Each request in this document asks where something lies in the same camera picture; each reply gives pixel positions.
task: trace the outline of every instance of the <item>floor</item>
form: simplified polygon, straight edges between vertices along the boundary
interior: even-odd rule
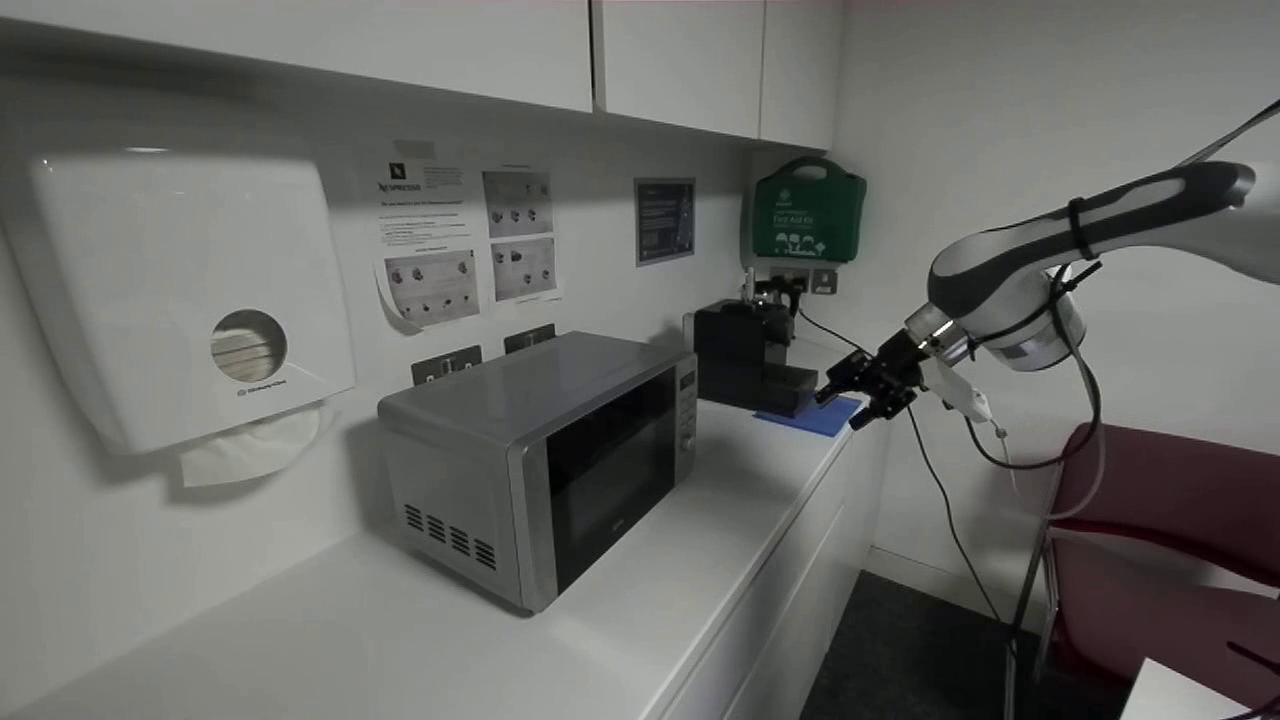
[[[858,574],[802,720],[1000,720],[1007,627],[881,574]],[[1045,673],[1019,720],[1115,720],[1128,687]]]

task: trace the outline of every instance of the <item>microwave door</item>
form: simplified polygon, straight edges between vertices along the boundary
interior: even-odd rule
[[[671,370],[547,438],[561,593],[675,482]]]

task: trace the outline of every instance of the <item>cabinet door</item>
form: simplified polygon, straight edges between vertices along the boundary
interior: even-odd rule
[[[597,0],[612,114],[758,136],[763,0]]]
[[[0,0],[0,20],[592,107],[587,0]]]
[[[758,136],[831,146],[842,69],[842,0],[769,0]]]

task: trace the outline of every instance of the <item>black cable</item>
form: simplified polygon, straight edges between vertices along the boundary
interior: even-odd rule
[[[968,347],[977,352],[981,343],[992,343],[992,340],[1000,340],[1000,337],[1013,337],[1013,333],[1019,333],[1019,326],[1028,326],[1028,323],[1035,323],[1045,312],[1055,312],[1055,301],[1063,301],[1068,291],[1077,291],[1077,284],[1085,284],[1092,272],[1099,272],[1102,265],[1099,259],[1092,259],[1078,277],[1071,277],[1071,278],[1063,278],[1063,272],[1052,278],[1052,286],[1046,286],[1046,301],[1038,305],[1038,309],[1033,309],[1022,318],[1016,318],[1016,323],[1007,323],[1007,326],[1000,326],[1000,333],[986,333],[986,337],[977,337],[977,340],[968,340]]]
[[[795,316],[800,316],[802,323],[812,323],[812,326],[821,326],[821,333],[837,337],[839,343],[858,347],[850,337],[842,337],[842,333],[837,333],[837,326],[826,326],[826,323],[812,318],[802,309],[795,309]]]
[[[1237,644],[1237,640],[1227,640],[1227,646],[1231,646],[1237,655],[1243,655],[1243,661],[1252,661],[1252,663],[1258,663],[1258,669],[1268,669],[1268,673],[1280,675],[1280,661],[1268,661],[1268,655],[1258,655],[1255,646],[1243,646],[1243,644]],[[1243,713],[1243,715],[1231,715],[1231,720],[1271,720],[1271,715],[1280,715],[1280,696],[1271,696],[1268,705],[1258,705],[1258,706],[1252,706],[1252,713]]]
[[[1099,423],[1102,423],[1102,392],[1099,392],[1099,385],[1095,385],[1095,370],[1092,370],[1092,362],[1085,358],[1085,352],[1071,343],[1068,323],[1063,323],[1063,316],[1058,316],[1058,309],[1055,309],[1055,301],[1063,294],[1058,286],[1077,286],[1078,278],[1085,278],[1085,277],[1068,278],[1068,265],[1058,265],[1055,277],[1052,277],[1046,305],[1045,305],[1038,312],[1046,312],[1052,333],[1063,340],[1068,354],[1071,354],[1077,369],[1078,369],[1085,394],[1088,394],[1088,430],[1085,430],[1077,444],[1068,444],[1063,451],[1046,455],[1046,458],[1007,464],[1007,458],[1000,458],[997,451],[986,451],[986,444],[977,437],[977,423],[962,416],[962,426],[968,426],[971,448],[977,448],[986,464],[997,464],[997,468],[1013,468],[1013,471],[1055,468],[1055,464],[1071,458],[1078,448],[1088,448],[1092,437],[1095,437]]]
[[[971,574],[977,593],[985,597],[985,602],[986,602],[992,620],[1000,624],[1000,609],[997,609],[997,601],[992,601],[992,593],[986,593],[985,574],[977,571],[977,565],[971,565],[971,557],[968,557],[968,547],[962,547],[962,539],[960,539],[957,506],[953,506],[953,491],[948,491],[948,482],[938,480],[938,471],[930,468],[930,455],[927,455],[927,444],[925,444],[925,430],[918,430],[917,409],[907,409],[907,419],[910,419],[910,437],[917,437],[918,458],[925,458],[925,468],[927,468],[927,474],[930,474],[937,491],[944,494],[944,513],[948,513],[953,542],[957,542],[957,552],[960,552],[960,558],[962,558],[962,569],[968,569],[968,574]]]

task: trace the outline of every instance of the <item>cable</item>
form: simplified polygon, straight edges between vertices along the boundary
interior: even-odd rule
[[[826,323],[812,318],[802,309],[795,309],[795,316],[800,316],[802,323],[812,323],[812,326],[821,326],[821,333],[837,337],[839,343],[858,347],[850,337],[842,337],[842,333],[837,333],[837,326],[826,326]]]
[[[1016,669],[1019,669],[1019,646],[1013,640],[1003,646],[1003,720],[1016,720]]]
[[[930,468],[930,455],[927,455],[927,444],[925,444],[925,430],[918,430],[917,409],[907,409],[907,419],[910,419],[910,437],[917,437],[918,458],[925,458],[925,468],[927,468],[927,474],[930,474],[937,491],[944,494],[944,513],[948,513],[953,542],[957,542],[957,552],[960,552],[960,558],[962,558],[962,569],[968,569],[968,574],[971,574],[977,593],[985,597],[985,602],[986,602],[992,620],[1000,624],[1000,609],[997,609],[997,601],[992,601],[992,593],[986,593],[985,574],[977,571],[977,565],[971,565],[971,557],[968,557],[968,547],[962,547],[962,539],[960,539],[957,506],[953,506],[953,491],[948,491],[948,482],[938,480],[938,471]]]
[[[1102,482],[1109,482],[1109,444],[1102,444],[1102,426],[1099,426],[1095,430],[1095,468],[1092,468],[1088,491],[1078,494],[1078,503],[1052,513],[1046,524],[1063,524],[1063,520],[1088,513],[1088,503],[1102,491]]]
[[[1063,326],[1063,316],[1058,316],[1058,309],[1055,309],[1055,301],[1058,301],[1068,286],[1077,286],[1085,277],[1092,277],[1095,266],[1099,266],[1099,265],[1088,265],[1077,278],[1068,278],[1068,265],[1058,265],[1055,277],[1052,277],[1046,305],[1038,305],[1038,309],[1022,318],[1022,323],[1033,323],[1038,312],[1046,312],[1055,337],[1063,340],[1068,354],[1077,358],[1077,370],[1078,370],[1085,394],[1088,394],[1088,430],[1085,430],[1077,444],[1068,444],[1063,451],[1055,451],[1052,458],[1013,464],[1007,455],[997,458],[997,455],[985,448],[985,438],[977,437],[977,423],[962,416],[968,438],[971,438],[971,448],[977,448],[986,464],[1007,468],[1007,471],[1055,468],[1055,464],[1071,458],[1078,448],[1088,448],[1092,437],[1099,430],[1099,423],[1102,423],[1102,392],[1099,392],[1099,385],[1095,385],[1092,362],[1088,362],[1085,352],[1071,343],[1071,337],[1068,337],[1068,326]]]
[[[1258,669],[1268,669],[1268,673],[1280,675],[1280,663],[1274,663],[1274,661],[1268,661],[1268,655],[1258,655],[1258,652],[1252,652],[1252,646],[1243,646],[1243,644],[1237,644],[1237,640],[1227,640],[1227,646],[1231,646],[1237,655],[1243,655],[1243,661],[1252,661],[1252,663],[1258,663]],[[1243,715],[1231,715],[1231,720],[1271,720],[1271,715],[1280,715],[1280,696],[1271,696],[1268,705],[1258,705],[1258,706],[1252,706],[1252,713],[1243,713]]]

